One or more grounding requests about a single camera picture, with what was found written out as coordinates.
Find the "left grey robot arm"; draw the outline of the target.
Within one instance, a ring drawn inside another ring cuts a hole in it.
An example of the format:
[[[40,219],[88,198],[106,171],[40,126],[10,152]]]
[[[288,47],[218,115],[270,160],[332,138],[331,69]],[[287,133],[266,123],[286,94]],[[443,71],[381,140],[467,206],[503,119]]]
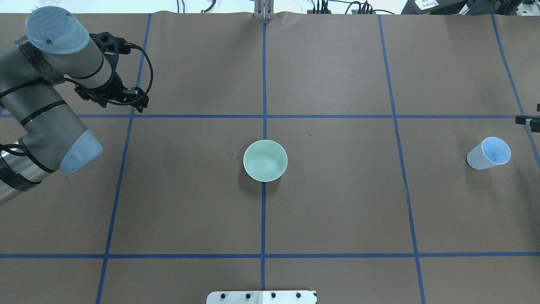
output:
[[[143,112],[154,82],[154,69],[141,46],[108,32],[89,33],[64,8],[35,9],[24,29],[24,36],[1,50],[1,108],[26,130],[16,142],[1,145],[1,204],[56,171],[78,172],[103,153],[56,86],[71,83],[81,99],[103,108],[132,106]],[[147,89],[125,87],[116,71],[119,56],[132,50],[148,63]]]

